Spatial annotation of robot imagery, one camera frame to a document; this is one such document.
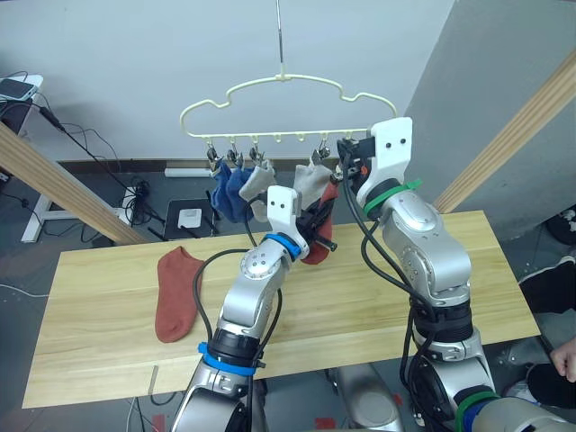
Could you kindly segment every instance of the person's hand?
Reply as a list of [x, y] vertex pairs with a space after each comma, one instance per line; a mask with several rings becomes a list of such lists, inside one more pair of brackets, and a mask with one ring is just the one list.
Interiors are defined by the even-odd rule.
[[571, 383], [576, 383], [576, 337], [555, 349], [550, 357], [558, 374], [565, 376]]

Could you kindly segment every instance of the phone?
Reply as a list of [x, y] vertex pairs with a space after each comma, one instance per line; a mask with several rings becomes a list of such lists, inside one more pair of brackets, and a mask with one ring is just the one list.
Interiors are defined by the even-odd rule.
[[30, 99], [38, 87], [33, 84], [23, 83], [15, 79], [4, 78], [0, 81], [0, 99], [9, 101], [25, 101]]

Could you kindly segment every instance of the white wall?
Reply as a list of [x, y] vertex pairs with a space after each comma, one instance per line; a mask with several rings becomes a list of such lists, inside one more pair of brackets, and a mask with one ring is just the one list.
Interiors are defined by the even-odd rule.
[[[452, 4], [283, 0], [287, 72], [335, 79], [350, 94], [385, 95], [403, 113]], [[44, 75], [60, 120], [98, 129], [120, 158], [203, 158], [203, 141], [180, 131], [178, 115], [278, 73], [275, 0], [0, 2], [0, 76], [18, 69]], [[268, 101], [273, 110], [264, 108]], [[342, 129], [388, 116], [375, 102], [340, 102], [331, 87], [274, 83], [238, 94], [226, 111], [206, 108], [195, 124], [202, 132]], [[86, 158], [41, 119], [28, 131], [51, 158]], [[301, 158], [316, 144], [270, 139], [260, 148]], [[216, 143], [220, 152], [226, 147]], [[248, 141], [238, 147], [248, 149]]]

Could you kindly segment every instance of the robotic arm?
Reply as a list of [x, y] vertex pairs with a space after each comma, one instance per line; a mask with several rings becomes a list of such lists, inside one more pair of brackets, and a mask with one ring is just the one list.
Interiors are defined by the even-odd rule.
[[434, 430], [464, 430], [466, 421], [472, 432], [574, 430], [527, 401], [494, 393], [480, 333], [472, 324], [470, 259], [446, 232], [437, 210], [414, 192], [414, 184], [404, 184], [412, 120], [377, 123], [371, 135], [340, 140], [338, 153], [345, 193], [351, 178], [357, 203], [369, 219], [379, 221], [412, 293], [411, 332], [418, 352], [408, 384], [418, 414]]
[[252, 377], [262, 365], [259, 360], [273, 329], [264, 337], [272, 300], [276, 292], [280, 299], [292, 263], [310, 251], [296, 229], [300, 208], [300, 196], [293, 189], [268, 189], [273, 233], [243, 256], [216, 331], [213, 336], [208, 331], [208, 342], [199, 345], [202, 360], [176, 414], [173, 432], [268, 430], [259, 400], [253, 398]]

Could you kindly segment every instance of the blue sock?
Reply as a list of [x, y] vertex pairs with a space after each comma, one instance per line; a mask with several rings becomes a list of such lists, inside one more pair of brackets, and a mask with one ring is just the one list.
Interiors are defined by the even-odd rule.
[[234, 215], [232, 214], [232, 206], [228, 195], [226, 194], [226, 185], [230, 180], [230, 168], [226, 165], [222, 159], [216, 162], [216, 174], [212, 175], [212, 178], [218, 182], [218, 186], [211, 192], [211, 204], [218, 212], [222, 213], [226, 219], [232, 222], [234, 220]]
[[[226, 184], [226, 194], [232, 207], [232, 217], [236, 222], [244, 220], [244, 209], [247, 201], [239, 195], [239, 192], [244, 183], [250, 178], [252, 171], [254, 171], [254, 168], [237, 168]], [[252, 209], [248, 208], [248, 220], [251, 220], [253, 216]]]

